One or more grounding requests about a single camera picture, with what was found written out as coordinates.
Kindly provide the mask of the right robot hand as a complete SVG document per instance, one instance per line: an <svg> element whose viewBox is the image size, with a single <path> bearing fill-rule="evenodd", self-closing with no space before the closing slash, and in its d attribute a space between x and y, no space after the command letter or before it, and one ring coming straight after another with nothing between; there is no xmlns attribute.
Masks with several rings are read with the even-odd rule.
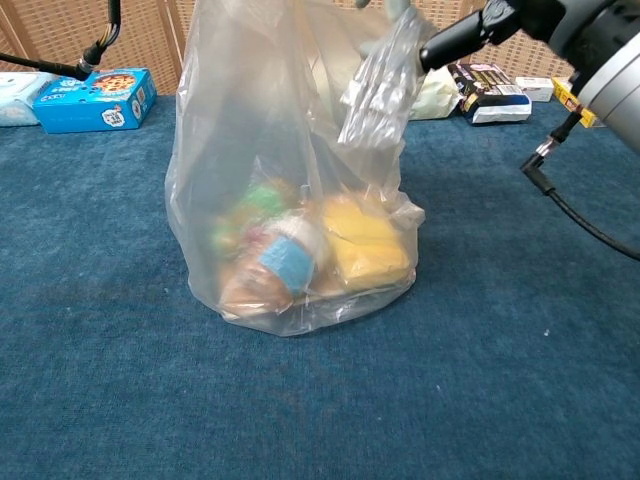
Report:
<svg viewBox="0 0 640 480"><path fill-rule="evenodd" d="M419 51L420 64L428 73L519 31L564 57L570 41L609 5L605 0L488 1L429 39Z"/></svg>

